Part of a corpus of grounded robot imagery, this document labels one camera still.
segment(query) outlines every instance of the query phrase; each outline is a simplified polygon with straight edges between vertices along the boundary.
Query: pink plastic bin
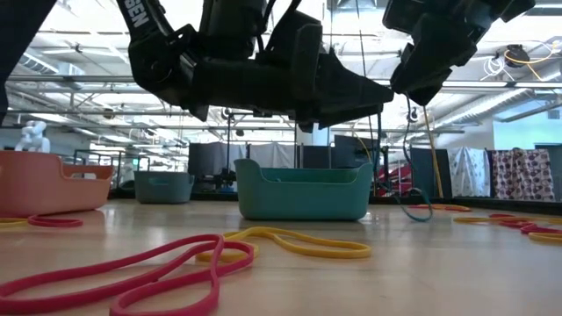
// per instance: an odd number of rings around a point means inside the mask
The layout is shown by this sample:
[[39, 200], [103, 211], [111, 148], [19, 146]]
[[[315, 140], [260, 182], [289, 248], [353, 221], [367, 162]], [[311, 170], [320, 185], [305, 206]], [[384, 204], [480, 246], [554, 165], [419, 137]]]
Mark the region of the pink plastic bin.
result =
[[0, 216], [96, 209], [107, 202], [112, 173], [111, 166], [63, 165], [56, 154], [0, 151]]

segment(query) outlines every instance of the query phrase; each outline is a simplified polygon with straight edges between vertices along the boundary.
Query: rubber band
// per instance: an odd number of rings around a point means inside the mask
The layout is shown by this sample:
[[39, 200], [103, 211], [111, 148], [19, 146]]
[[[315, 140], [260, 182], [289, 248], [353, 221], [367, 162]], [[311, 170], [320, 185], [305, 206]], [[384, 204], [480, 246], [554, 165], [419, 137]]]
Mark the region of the rubber band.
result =
[[562, 233], [530, 233], [532, 241], [562, 244]]
[[14, 226], [27, 225], [27, 219], [0, 219], [0, 228], [11, 228]]
[[68, 228], [68, 227], [79, 227], [83, 225], [83, 221], [80, 219], [50, 219], [45, 216], [32, 215], [27, 219], [2, 219], [0, 218], [0, 228], [8, 228], [14, 226], [42, 226], [42, 227], [56, 227], [56, 228]]
[[540, 227], [534, 222], [543, 221], [549, 224], [561, 225], [562, 219], [539, 217], [516, 217], [509, 214], [491, 214], [489, 218], [455, 218], [455, 222], [464, 224], [492, 223], [500, 226], [519, 229], [527, 234], [532, 241], [562, 244], [562, 230]]
[[42, 227], [79, 227], [84, 223], [80, 219], [48, 219], [39, 215], [30, 216], [27, 222], [33, 226]]
[[[29, 289], [38, 285], [105, 273], [114, 269], [123, 268], [137, 262], [145, 261], [154, 256], [161, 255], [163, 253], [169, 252], [170, 250], [192, 244], [194, 242], [205, 241], [210, 242], [192, 247], [178, 256], [176, 259], [156, 269], [152, 269], [142, 275], [134, 276], [127, 280], [119, 281], [114, 284], [103, 285], [86, 291], [78, 291], [74, 293], [56, 295], [46, 298], [7, 298], [7, 296], [15, 292]], [[246, 255], [242, 258], [242, 260], [238, 262], [218, 267], [218, 260], [223, 248], [241, 250], [242, 252], [246, 253]], [[185, 276], [179, 276], [159, 281], [161, 277], [169, 274], [172, 270], [184, 264], [194, 255], [209, 250], [213, 250], [213, 258], [211, 260], [211, 267], [209, 269], [190, 273]], [[35, 276], [28, 276], [0, 285], [0, 314], [57, 312], [62, 309], [89, 304], [119, 294], [121, 295], [117, 297], [117, 299], [111, 306], [110, 315], [112, 316], [206, 314], [214, 309], [218, 304], [220, 288], [218, 277], [249, 266], [254, 260], [253, 251], [253, 248], [247, 244], [235, 241], [224, 241], [224, 238], [221, 235], [217, 234], [205, 234], [184, 238], [179, 241], [173, 241], [169, 244], [160, 246], [159, 248], [155, 248], [141, 254], [118, 259], [115, 261], [94, 264], [81, 268], [63, 269], [42, 273]], [[181, 286], [200, 283], [207, 280], [211, 281], [211, 290], [209, 294], [207, 294], [207, 296], [205, 296], [195, 304], [188, 305], [184, 308], [176, 310], [159, 312], [133, 313], [126, 311], [126, 308], [130, 304], [144, 298], [148, 298]]]
[[[457, 211], [457, 212], [472, 212], [470, 207], [462, 206], [462, 205], [431, 205], [434, 210], [443, 210], [443, 211]], [[411, 209], [427, 209], [429, 205], [410, 205], [408, 208]]]
[[[227, 241], [242, 241], [247, 237], [261, 237], [273, 240], [281, 248], [300, 255], [310, 255], [320, 258], [336, 258], [336, 259], [358, 259], [368, 258], [371, 256], [371, 247], [349, 241], [332, 241], [321, 238], [315, 238], [305, 235], [303, 233], [295, 233], [292, 231], [272, 228], [272, 227], [252, 227], [241, 232], [225, 233]], [[314, 245], [327, 246], [333, 248], [347, 248], [349, 250], [330, 250], [318, 248], [306, 248], [297, 246], [289, 241], [284, 240], [280, 235], [292, 237], [300, 241], [305, 241]], [[254, 256], [259, 254], [259, 247], [255, 244], [248, 243], [254, 249]], [[209, 261], [211, 254], [203, 253], [197, 255], [200, 261]], [[240, 260], [240, 254], [236, 253], [223, 253], [220, 255], [222, 262], [235, 262]]]

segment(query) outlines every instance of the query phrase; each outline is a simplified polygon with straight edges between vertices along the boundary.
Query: teal plastic bin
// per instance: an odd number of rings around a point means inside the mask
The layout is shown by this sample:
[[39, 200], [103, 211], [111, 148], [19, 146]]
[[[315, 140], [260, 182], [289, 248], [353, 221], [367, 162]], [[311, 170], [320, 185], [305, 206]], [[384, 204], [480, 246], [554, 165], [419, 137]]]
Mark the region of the teal plastic bin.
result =
[[245, 219], [358, 220], [367, 213], [372, 165], [357, 169], [266, 169], [234, 162]]
[[143, 204], [187, 203], [194, 180], [186, 172], [136, 171], [134, 195]]

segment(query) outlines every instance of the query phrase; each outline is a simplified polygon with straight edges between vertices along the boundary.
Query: floor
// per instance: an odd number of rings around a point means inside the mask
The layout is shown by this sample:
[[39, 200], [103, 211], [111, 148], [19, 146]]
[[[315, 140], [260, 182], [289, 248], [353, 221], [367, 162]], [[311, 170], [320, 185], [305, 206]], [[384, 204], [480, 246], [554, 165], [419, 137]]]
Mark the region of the floor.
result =
[[[486, 216], [476, 211], [470, 216]], [[71, 214], [79, 228], [0, 230], [0, 282], [53, 269], [133, 255], [197, 233], [275, 226], [321, 238], [357, 241], [373, 257], [319, 259], [257, 240], [261, 255], [251, 269], [221, 279], [214, 315], [554, 315], [562, 309], [562, 248], [534, 244], [516, 230], [452, 222], [439, 212], [414, 223], [397, 207], [372, 206], [357, 223], [248, 222], [236, 203], [138, 205], [111, 201], [100, 211]], [[113, 283], [152, 269], [177, 252], [102, 276], [50, 284], [14, 295], [31, 298]], [[182, 271], [201, 269], [191, 262]], [[202, 298], [208, 284], [142, 301], [132, 311], [169, 309]], [[111, 300], [56, 315], [107, 315]]]

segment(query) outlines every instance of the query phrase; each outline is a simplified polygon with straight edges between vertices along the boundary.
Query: logo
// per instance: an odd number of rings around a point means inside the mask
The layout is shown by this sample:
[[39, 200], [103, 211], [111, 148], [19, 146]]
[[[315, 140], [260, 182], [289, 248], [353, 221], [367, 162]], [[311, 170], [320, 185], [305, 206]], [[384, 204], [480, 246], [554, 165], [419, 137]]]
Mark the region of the logo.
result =
[[139, 27], [149, 21], [142, 0], [126, 0], [125, 7], [128, 9], [129, 17], [131, 17], [134, 27]]

